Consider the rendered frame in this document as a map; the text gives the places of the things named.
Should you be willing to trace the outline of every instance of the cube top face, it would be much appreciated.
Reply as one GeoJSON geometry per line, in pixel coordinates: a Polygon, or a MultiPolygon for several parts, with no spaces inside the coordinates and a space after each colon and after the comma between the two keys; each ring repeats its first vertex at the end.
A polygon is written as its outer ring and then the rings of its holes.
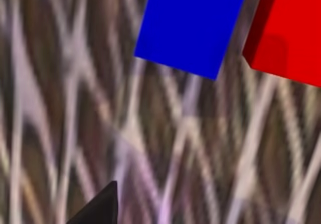
{"type": "Polygon", "coordinates": [[[215,79],[243,0],[148,0],[135,56],[215,79]]]}
{"type": "Polygon", "coordinates": [[[321,86],[321,0],[260,0],[243,51],[253,69],[321,86]]]}

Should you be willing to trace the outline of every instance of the black triangular shape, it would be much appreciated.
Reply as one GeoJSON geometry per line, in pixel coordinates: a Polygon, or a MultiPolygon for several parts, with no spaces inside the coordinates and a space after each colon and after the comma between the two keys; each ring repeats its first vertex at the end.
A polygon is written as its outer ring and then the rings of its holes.
{"type": "Polygon", "coordinates": [[[112,181],[67,224],[117,224],[117,219],[117,182],[112,181]]]}

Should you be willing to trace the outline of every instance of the square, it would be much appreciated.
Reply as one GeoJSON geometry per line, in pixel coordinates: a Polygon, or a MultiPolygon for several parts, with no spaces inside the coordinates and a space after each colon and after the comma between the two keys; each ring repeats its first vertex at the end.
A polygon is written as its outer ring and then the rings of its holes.
{"type": "Polygon", "coordinates": [[[148,0],[135,56],[215,80],[243,0],[148,0]]]}

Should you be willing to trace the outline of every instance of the blue square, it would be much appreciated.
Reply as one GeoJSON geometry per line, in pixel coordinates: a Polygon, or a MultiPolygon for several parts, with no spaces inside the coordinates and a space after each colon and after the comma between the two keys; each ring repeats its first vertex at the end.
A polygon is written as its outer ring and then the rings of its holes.
{"type": "Polygon", "coordinates": [[[215,80],[243,0],[148,0],[135,56],[215,80]]]}

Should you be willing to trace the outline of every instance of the patterned background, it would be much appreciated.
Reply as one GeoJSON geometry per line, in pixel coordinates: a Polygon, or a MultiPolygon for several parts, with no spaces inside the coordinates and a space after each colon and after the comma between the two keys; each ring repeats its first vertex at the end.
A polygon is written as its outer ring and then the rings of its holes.
{"type": "Polygon", "coordinates": [[[117,180],[119,223],[320,224],[321,91],[248,67],[257,2],[213,82],[133,57],[146,0],[0,0],[0,223],[117,180]]]}

